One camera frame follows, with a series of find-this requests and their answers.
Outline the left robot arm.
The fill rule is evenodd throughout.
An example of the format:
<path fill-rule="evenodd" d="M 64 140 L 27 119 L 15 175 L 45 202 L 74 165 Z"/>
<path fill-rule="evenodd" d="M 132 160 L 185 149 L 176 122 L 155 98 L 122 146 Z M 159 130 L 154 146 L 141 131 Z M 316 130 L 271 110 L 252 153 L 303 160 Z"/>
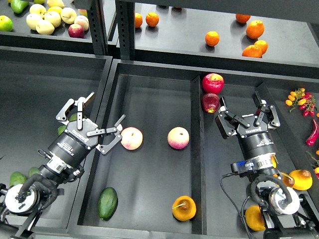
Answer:
<path fill-rule="evenodd" d="M 32 239 L 33 227 L 41 214 L 58 196 L 64 194 L 59 186 L 73 182 L 84 173 L 81 165 L 86 156 L 97 149 L 106 155 L 122 140 L 122 115 L 111 128 L 99 128 L 83 115 L 94 93 L 77 100 L 69 99 L 56 115 L 66 126 L 47 151 L 38 153 L 48 162 L 39 172 L 31 175 L 22 184 L 0 186 L 3 201 L 0 204 L 0 237 L 2 239 Z"/>

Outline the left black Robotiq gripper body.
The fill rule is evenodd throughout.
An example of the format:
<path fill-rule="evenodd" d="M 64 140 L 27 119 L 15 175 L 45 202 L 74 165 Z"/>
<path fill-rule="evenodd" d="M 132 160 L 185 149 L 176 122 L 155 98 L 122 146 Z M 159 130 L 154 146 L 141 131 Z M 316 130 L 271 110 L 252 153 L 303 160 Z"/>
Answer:
<path fill-rule="evenodd" d="M 52 143 L 48 150 L 55 156 L 59 157 L 71 167 L 77 167 L 89 152 L 98 144 L 98 136 L 88 137 L 89 131 L 94 131 L 98 125 L 90 119 L 83 122 L 83 128 L 77 128 L 77 122 L 72 121 L 67 125 L 67 132 L 63 132 Z"/>

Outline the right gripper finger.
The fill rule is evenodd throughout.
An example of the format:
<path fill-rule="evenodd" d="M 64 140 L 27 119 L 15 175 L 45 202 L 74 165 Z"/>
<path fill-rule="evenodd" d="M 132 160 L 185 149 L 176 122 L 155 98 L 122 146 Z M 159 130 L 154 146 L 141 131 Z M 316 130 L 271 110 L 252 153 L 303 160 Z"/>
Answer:
<path fill-rule="evenodd" d="M 254 126 L 266 125 L 267 129 L 276 129 L 281 126 L 276 107 L 268 104 L 261 98 L 259 92 L 255 92 L 254 103 L 257 107 Z"/>
<path fill-rule="evenodd" d="M 219 99 L 220 107 L 218 112 L 224 113 L 226 115 L 226 120 L 234 127 L 237 126 L 242 126 L 245 129 L 249 128 L 249 123 L 245 121 L 242 117 L 239 117 L 238 115 L 233 114 L 229 109 L 226 104 L 226 99 L 225 97 L 221 97 Z"/>

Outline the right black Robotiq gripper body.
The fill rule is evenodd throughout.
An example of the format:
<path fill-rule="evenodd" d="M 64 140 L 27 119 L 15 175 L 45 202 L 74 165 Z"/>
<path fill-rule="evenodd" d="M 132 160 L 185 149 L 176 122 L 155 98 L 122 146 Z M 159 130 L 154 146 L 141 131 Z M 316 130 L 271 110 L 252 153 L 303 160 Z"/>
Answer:
<path fill-rule="evenodd" d="M 251 159 L 269 153 L 276 154 L 277 152 L 273 138 L 268 131 L 268 125 L 261 121 L 259 125 L 255 126 L 256 119 L 257 116 L 253 114 L 245 115 L 243 120 L 249 124 L 249 127 L 246 128 L 238 124 L 236 128 L 244 159 Z"/>

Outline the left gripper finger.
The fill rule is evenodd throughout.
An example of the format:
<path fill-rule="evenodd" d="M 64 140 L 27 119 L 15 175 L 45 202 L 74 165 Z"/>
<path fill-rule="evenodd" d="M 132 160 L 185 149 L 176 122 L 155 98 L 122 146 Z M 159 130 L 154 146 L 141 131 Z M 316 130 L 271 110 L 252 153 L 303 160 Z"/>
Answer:
<path fill-rule="evenodd" d="M 90 104 L 90 102 L 94 99 L 95 93 L 91 92 L 86 98 L 80 97 L 77 100 L 69 99 L 65 105 L 61 108 L 61 110 L 56 115 L 56 120 L 61 122 L 64 125 L 68 125 L 70 120 L 68 119 L 68 114 L 71 112 L 71 110 L 76 107 L 77 108 L 77 129 L 82 130 L 83 129 L 83 109 Z"/>
<path fill-rule="evenodd" d="M 114 124 L 111 128 L 96 128 L 93 131 L 88 131 L 86 133 L 86 136 L 88 138 L 94 137 L 94 136 L 101 136 L 101 135 L 109 135 L 113 134 L 114 139 L 109 144 L 97 144 L 96 149 L 99 150 L 103 155 L 106 155 L 118 142 L 122 140 L 121 132 L 123 130 L 123 127 L 121 125 L 122 121 L 126 118 L 126 115 L 122 115 L 118 121 Z"/>

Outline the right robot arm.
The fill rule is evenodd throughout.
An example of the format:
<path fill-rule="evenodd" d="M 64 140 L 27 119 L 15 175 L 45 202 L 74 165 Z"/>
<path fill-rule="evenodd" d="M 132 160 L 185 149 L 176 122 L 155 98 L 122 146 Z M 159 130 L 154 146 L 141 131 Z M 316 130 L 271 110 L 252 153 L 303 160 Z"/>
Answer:
<path fill-rule="evenodd" d="M 224 139 L 236 136 L 244 159 L 231 164 L 232 175 L 247 177 L 248 196 L 238 209 L 249 238 L 253 234 L 248 227 L 248 217 L 244 214 L 247 202 L 257 205 L 257 212 L 264 221 L 265 239 L 317 239 L 319 237 L 319 217 L 313 203 L 306 194 L 298 194 L 288 186 L 284 174 L 275 168 L 277 149 L 270 134 L 271 129 L 280 127 L 274 105 L 269 105 L 256 93 L 254 114 L 238 116 L 227 107 L 221 97 L 220 109 L 215 118 Z"/>

